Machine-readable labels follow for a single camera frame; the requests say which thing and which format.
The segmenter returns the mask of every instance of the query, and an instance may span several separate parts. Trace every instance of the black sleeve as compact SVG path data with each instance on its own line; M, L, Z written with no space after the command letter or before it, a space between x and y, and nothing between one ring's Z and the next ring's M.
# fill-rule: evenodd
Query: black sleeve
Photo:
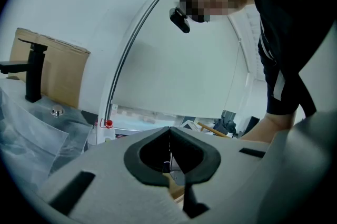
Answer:
M264 53L261 45L261 39L259 41L259 55L263 65L263 73L265 75L265 80L267 82L267 113L284 115L291 114L297 110L299 106L299 100L296 99L294 89L290 82L285 81L281 100L274 98L274 87L279 75L280 68L276 61L268 58Z

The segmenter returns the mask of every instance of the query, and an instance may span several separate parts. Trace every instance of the sink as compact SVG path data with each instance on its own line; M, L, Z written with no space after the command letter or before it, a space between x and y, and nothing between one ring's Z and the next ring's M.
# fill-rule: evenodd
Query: sink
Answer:
M91 129L72 107L62 105L64 115L53 116L57 104L46 96L31 103L25 100L24 82L0 79L2 158L17 183L34 191L84 151Z

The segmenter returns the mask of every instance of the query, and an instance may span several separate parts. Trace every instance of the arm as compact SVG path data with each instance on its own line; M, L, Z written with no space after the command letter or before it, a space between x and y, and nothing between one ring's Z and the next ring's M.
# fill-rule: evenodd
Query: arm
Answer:
M264 118L241 140L271 143L277 132L290 129L293 126L295 115L296 111L286 115L266 113Z

